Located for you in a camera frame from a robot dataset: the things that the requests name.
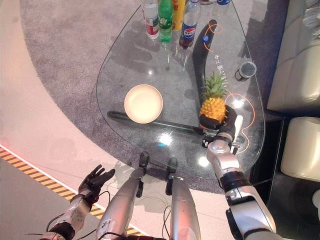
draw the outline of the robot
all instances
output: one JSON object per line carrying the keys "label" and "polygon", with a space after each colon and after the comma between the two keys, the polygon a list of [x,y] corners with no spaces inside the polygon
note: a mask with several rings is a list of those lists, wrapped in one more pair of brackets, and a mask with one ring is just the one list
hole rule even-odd
{"label": "robot", "polygon": [[[272,215],[241,170],[236,151],[231,153],[235,139],[237,114],[228,109],[228,123],[221,126],[216,136],[207,137],[207,159],[225,192],[229,205],[226,217],[236,240],[282,240],[276,234]],[[143,193],[143,176],[147,172],[149,156],[142,153],[139,167],[121,186],[107,206],[96,229],[96,240],[163,240],[152,236],[126,236],[136,198]],[[200,227],[196,206],[183,178],[176,174],[177,160],[170,159],[166,170],[166,194],[172,195],[170,240],[200,240]],[[85,217],[99,199],[103,184],[112,178],[115,170],[104,172],[97,166],[80,184],[78,192],[56,224],[40,240],[71,240],[83,227]]]}

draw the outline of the hazard tape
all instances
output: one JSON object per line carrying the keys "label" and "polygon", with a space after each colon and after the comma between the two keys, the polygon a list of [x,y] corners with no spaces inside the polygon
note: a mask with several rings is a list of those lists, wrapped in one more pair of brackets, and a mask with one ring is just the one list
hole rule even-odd
{"label": "hazard tape", "polygon": [[[76,194],[73,191],[70,191],[65,186],[62,186],[60,183],[56,182],[51,177],[44,175],[42,172],[38,171],[34,167],[30,166],[25,161],[22,161],[18,157],[14,156],[6,149],[0,147],[0,158],[5,160],[7,163],[11,164],[15,168],[22,171],[24,174],[28,175],[29,177],[36,180],[38,183],[42,184],[46,188],[50,189],[51,191],[55,192],[59,196],[65,198],[66,200],[71,200]],[[90,214],[95,216],[98,219],[101,219],[105,210],[100,208],[97,205],[93,205],[90,211]],[[127,236],[143,236],[145,234],[141,233],[140,231],[136,230],[133,227],[128,227],[126,230]]]}

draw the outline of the robotic arm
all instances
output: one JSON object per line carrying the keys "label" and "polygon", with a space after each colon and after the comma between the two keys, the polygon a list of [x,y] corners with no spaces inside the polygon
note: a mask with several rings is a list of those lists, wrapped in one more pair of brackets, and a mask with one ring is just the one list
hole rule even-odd
{"label": "robotic arm", "polygon": [[228,107],[228,123],[207,145],[207,159],[225,192],[229,209],[225,212],[231,233],[236,240],[282,240],[276,225],[257,190],[249,183],[239,161],[230,152],[235,139],[236,112]]}
{"label": "robotic arm", "polygon": [[99,199],[101,187],[115,174],[114,169],[103,173],[105,169],[101,167],[97,166],[85,177],[79,186],[79,193],[71,199],[69,207],[57,219],[57,223],[40,240],[71,240],[82,229],[86,216]]}

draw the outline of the soda bottle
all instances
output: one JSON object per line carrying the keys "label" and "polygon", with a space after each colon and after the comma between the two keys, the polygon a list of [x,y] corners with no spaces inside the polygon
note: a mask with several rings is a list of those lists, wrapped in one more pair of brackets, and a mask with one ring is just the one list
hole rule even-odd
{"label": "soda bottle", "polygon": [[157,0],[141,0],[146,34],[151,39],[159,36],[158,2]]}
{"label": "soda bottle", "polygon": [[171,0],[160,0],[158,7],[160,40],[170,42],[172,38],[172,16],[174,7]]}
{"label": "soda bottle", "polygon": [[230,0],[216,0],[213,7],[213,17],[216,20],[220,20],[221,17],[226,16]]}
{"label": "soda bottle", "polygon": [[172,4],[173,4],[172,30],[178,31],[182,27],[182,19],[184,17],[186,0],[172,0]]}
{"label": "soda bottle", "polygon": [[184,7],[181,36],[179,39],[180,46],[187,49],[192,46],[195,39],[197,22],[200,17],[199,0],[189,0]]}

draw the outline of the white floor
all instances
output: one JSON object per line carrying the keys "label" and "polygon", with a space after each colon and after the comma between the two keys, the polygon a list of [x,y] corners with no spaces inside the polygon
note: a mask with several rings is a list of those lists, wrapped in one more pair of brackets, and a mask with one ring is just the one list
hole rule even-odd
{"label": "white floor", "polygon": [[[37,76],[20,20],[20,1],[1,5],[0,143],[41,170],[77,189],[81,179],[98,164],[115,168],[116,176],[104,186],[112,195],[133,170],[103,151],[83,135],[61,112]],[[249,19],[241,19],[244,27]],[[163,211],[170,205],[165,182],[146,175],[143,197],[135,203],[131,223],[161,236]],[[233,239],[224,195],[191,191],[206,240]],[[107,196],[99,203],[106,206]]]}

